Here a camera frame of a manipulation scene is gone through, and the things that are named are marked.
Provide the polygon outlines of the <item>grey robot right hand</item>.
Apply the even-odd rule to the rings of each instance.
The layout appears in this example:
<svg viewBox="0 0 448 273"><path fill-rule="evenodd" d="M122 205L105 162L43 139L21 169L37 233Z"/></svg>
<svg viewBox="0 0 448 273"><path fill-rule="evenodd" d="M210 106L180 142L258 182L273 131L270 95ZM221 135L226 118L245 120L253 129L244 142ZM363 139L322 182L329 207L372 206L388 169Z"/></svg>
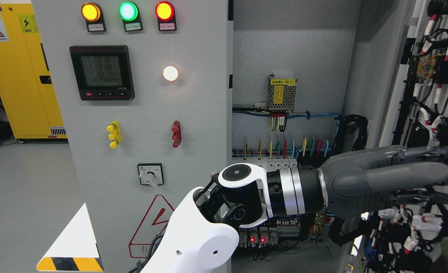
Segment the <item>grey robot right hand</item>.
<svg viewBox="0 0 448 273"><path fill-rule="evenodd" d="M448 146L405 148L394 145L330 157L316 175L326 207L353 218L392 204L411 203L397 191L448 185Z"/></svg>

